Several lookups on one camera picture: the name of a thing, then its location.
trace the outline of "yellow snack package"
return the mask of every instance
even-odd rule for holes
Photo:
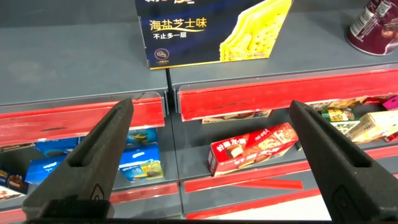
[[[221,61],[268,58],[291,0],[266,0],[242,12],[233,33],[220,45]]]
[[[293,0],[136,0],[150,69],[268,58]]]

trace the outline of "store shelf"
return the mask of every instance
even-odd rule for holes
[[[398,166],[396,166],[398,156],[378,159],[377,161],[392,174],[398,172]],[[320,194],[311,171],[278,176],[272,179],[301,180],[304,189],[281,190],[227,186],[186,194],[182,186],[182,203],[186,218],[208,218]]]
[[[131,128],[164,126],[167,77],[147,68],[138,22],[81,13],[94,23],[0,23],[0,145],[84,135],[124,98]]]
[[[398,92],[398,51],[364,54],[345,30],[367,0],[294,1],[269,59],[170,69],[184,121],[304,102]]]
[[[368,112],[379,111],[380,109],[379,106],[357,106],[354,110],[358,116],[362,116]],[[287,109],[275,110],[268,118],[246,119],[214,124],[202,124],[199,121],[184,123],[181,121],[179,114],[172,113],[171,115],[177,153],[178,173],[180,179],[183,181],[206,179],[206,177],[210,176],[207,158],[211,143],[281,123],[291,123]],[[381,139],[367,144],[360,144],[359,146],[364,150],[379,148],[388,150],[390,146],[396,145],[398,145],[398,143],[386,143]],[[392,153],[395,152],[398,153],[398,148],[392,150]],[[276,166],[303,160],[305,160],[304,152],[297,151],[297,148],[293,146],[282,157],[255,164],[242,170],[253,170],[261,167]]]
[[[182,214],[178,193],[177,163],[175,161],[172,125],[166,118],[166,125],[158,128],[160,160],[164,178],[130,183],[118,172],[114,182],[114,192],[110,201],[114,204],[115,218],[165,218]],[[26,173],[32,159],[44,156],[34,148],[21,149],[0,154],[0,164],[22,174]],[[0,203],[0,220],[13,218],[14,222],[25,219],[20,207],[25,197]]]

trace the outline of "red shelf edge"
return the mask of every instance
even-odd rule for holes
[[[143,189],[132,189],[122,192],[114,192],[111,194],[111,198],[109,199],[109,201],[111,201],[112,204],[117,204],[177,193],[178,185],[177,183],[172,183],[147,187]]]
[[[118,101],[64,106],[0,114],[0,146],[84,136]],[[165,125],[160,96],[132,100],[130,127],[157,128]]]
[[[215,217],[218,215],[225,215],[225,214],[229,214],[229,213],[233,213],[233,212],[240,212],[240,211],[245,211],[245,210],[254,209],[254,208],[261,208],[261,207],[266,207],[266,206],[270,206],[270,205],[276,205],[278,203],[289,202],[289,201],[293,201],[293,200],[297,200],[297,199],[301,199],[301,198],[312,197],[312,196],[316,196],[316,195],[320,195],[319,189],[305,190],[302,192],[255,200],[252,202],[244,202],[244,203],[239,203],[239,204],[235,204],[235,205],[228,205],[228,206],[221,207],[221,208],[215,208],[215,209],[210,209],[210,210],[205,210],[205,211],[200,211],[200,212],[195,212],[195,213],[188,213],[188,214],[186,214],[186,218],[187,219],[210,218],[210,217]]]
[[[304,190],[304,185],[301,180],[261,179],[234,184],[233,186],[265,189]]]
[[[152,197],[160,197],[178,193],[177,183],[131,189],[122,192],[114,192],[109,199],[112,204],[132,202]],[[21,208],[0,212],[0,223],[21,222],[26,220],[26,215]]]
[[[371,149],[365,152],[373,159],[398,156],[398,145]],[[241,184],[253,180],[278,177],[307,170],[310,170],[310,164],[307,161],[293,162],[277,166],[236,172],[228,175],[222,175],[219,177],[204,177],[201,179],[187,180],[184,182],[184,188],[185,193],[192,193],[199,190],[208,190],[216,187]]]
[[[398,85],[392,84],[391,80],[397,73],[397,69],[355,73],[337,70],[336,74],[322,77],[180,90],[181,116],[183,121],[191,121],[231,113],[286,108],[292,100],[313,102],[395,93],[398,92]]]

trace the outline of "gray shelf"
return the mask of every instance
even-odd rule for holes
[[[398,50],[376,57],[359,52],[345,40],[345,30],[367,2],[294,1],[269,59],[171,68],[172,87],[178,91],[182,85],[193,83],[205,83],[201,85],[205,88],[228,85],[228,82],[212,83],[218,81],[250,83],[255,80],[247,80],[249,78],[274,77],[277,80],[294,73],[397,63]]]
[[[134,1],[62,2],[0,3],[0,12],[7,10],[0,16],[0,108],[149,91],[165,96],[165,70],[147,67]]]
[[[398,166],[396,166],[398,163],[397,156],[383,158],[377,161],[389,172],[393,174],[398,173]],[[273,179],[301,180],[303,182],[304,190],[311,190],[318,187],[311,171],[284,175],[275,177]],[[183,186],[181,186],[184,214],[225,207],[243,202],[250,202],[253,200],[276,197],[295,192],[300,191],[227,186],[186,194]]]
[[[165,177],[130,183],[118,172],[113,187],[115,191],[176,183],[178,181],[174,142],[171,141],[173,132],[170,118],[166,118],[165,122],[165,127],[157,129],[160,160]],[[40,158],[44,158],[44,156],[34,148],[21,149],[0,154],[0,164],[8,167],[8,169],[25,174],[29,167],[30,160]],[[30,185],[29,192],[34,189],[35,186]],[[21,197],[1,202],[0,211],[20,208],[24,199],[25,197]],[[115,205],[115,211],[115,218],[165,218],[182,214],[179,194],[119,203]]]
[[[378,106],[358,106],[355,108],[359,116],[379,110],[380,108]],[[291,123],[287,109],[274,110],[268,118],[214,124],[202,124],[201,121],[182,122],[180,115],[177,113],[172,113],[171,116],[177,154],[178,174],[181,180],[196,179],[211,175],[207,166],[207,158],[211,143],[285,122]],[[396,144],[398,143],[386,143],[384,140],[380,139],[370,143],[360,144],[359,146],[361,149],[368,150]],[[298,151],[297,148],[293,146],[282,157],[258,163],[242,170],[274,166],[277,164],[302,161],[304,159],[304,152]]]

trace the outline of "red snack box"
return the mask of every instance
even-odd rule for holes
[[[208,165],[212,176],[283,156],[299,138],[289,123],[211,144]]]
[[[386,102],[387,100],[390,100],[391,98],[393,98],[394,96],[396,96],[396,95],[390,94],[390,95],[383,95],[383,96],[372,96],[372,97],[366,98],[362,102],[362,104],[363,105],[381,105],[384,102]]]
[[[388,137],[385,137],[384,140],[386,142],[398,141],[398,133],[391,134]]]

